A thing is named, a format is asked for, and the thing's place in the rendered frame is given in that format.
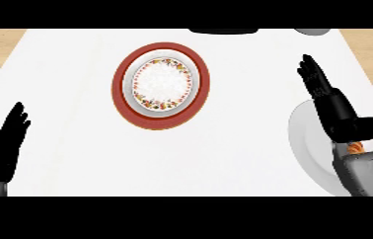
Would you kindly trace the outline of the red oval placemat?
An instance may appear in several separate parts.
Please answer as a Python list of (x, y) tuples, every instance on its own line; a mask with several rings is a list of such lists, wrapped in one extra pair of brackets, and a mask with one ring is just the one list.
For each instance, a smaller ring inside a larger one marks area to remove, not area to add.
[(142, 46), (125, 58), (113, 79), (113, 101), (136, 126), (169, 129), (197, 115), (210, 91), (210, 73), (198, 53), (175, 42)]

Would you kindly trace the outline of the golden brown croissant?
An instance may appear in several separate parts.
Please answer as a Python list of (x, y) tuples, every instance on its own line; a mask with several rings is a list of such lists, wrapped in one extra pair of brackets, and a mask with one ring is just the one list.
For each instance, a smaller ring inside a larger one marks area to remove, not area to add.
[(352, 142), (349, 144), (349, 153), (350, 154), (362, 154), (365, 153), (365, 147), (360, 142)]

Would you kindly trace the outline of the floral rimmed white plate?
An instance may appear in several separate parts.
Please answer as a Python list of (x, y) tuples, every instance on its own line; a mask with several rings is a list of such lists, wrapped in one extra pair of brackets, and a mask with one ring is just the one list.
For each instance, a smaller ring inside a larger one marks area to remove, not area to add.
[(176, 49), (141, 54), (123, 79), (130, 108), (145, 117), (166, 118), (191, 105), (200, 88), (200, 73), (192, 58)]

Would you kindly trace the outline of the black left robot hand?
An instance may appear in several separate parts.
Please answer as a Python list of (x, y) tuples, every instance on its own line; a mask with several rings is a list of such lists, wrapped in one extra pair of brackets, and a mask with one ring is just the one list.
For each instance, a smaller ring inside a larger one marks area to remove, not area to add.
[(18, 102), (11, 110), (0, 127), (0, 182), (10, 183), (14, 179), (21, 145), (32, 125), (24, 104)]

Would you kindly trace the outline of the black appliance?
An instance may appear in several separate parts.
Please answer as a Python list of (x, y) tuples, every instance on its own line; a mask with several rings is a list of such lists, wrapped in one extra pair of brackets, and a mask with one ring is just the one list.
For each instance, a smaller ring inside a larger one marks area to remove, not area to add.
[(247, 35), (256, 34), (260, 29), (189, 29), (194, 33), (207, 35)]

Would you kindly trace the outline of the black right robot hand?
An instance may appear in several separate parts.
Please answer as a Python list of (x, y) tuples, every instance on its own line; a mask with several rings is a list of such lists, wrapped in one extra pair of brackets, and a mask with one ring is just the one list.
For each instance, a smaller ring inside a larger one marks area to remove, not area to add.
[(304, 55), (298, 73), (312, 94), (316, 112), (327, 135), (337, 143), (373, 139), (373, 118), (362, 118), (350, 101), (325, 76), (313, 57)]

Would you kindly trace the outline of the grey round object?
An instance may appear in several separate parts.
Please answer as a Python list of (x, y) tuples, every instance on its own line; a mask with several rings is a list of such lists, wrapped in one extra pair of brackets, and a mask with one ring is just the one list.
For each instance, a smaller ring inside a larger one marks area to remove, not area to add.
[(301, 34), (307, 36), (324, 36), (331, 29), (296, 29)]

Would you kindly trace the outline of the plain white plate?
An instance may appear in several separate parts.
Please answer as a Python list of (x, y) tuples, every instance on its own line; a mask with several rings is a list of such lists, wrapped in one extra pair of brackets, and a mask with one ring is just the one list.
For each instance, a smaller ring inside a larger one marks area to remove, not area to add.
[(313, 101), (303, 102), (293, 112), (290, 142), (298, 163), (313, 181), (334, 196), (349, 197), (350, 192), (332, 167), (332, 140), (324, 131)]

